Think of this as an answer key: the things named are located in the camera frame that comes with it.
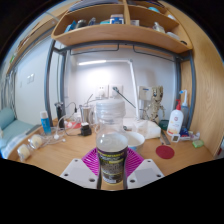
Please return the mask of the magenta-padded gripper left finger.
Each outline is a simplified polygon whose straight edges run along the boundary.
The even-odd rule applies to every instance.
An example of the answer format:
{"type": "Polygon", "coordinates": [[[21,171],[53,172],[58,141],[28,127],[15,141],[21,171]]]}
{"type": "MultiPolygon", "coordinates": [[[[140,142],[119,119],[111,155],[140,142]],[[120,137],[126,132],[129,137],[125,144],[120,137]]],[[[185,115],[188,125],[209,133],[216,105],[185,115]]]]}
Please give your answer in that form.
{"type": "Polygon", "coordinates": [[[84,188],[100,189],[101,174],[97,149],[90,150],[81,159],[74,158],[60,177],[84,188]]]}

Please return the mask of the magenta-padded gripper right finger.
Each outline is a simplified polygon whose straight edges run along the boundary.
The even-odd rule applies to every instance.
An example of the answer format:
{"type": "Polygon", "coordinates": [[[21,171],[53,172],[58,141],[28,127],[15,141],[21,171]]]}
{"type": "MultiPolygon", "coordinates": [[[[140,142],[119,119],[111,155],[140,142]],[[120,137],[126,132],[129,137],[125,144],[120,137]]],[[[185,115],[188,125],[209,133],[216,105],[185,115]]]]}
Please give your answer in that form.
{"type": "Polygon", "coordinates": [[[152,159],[144,159],[133,149],[128,149],[124,164],[124,189],[140,188],[163,177],[152,159]]]}

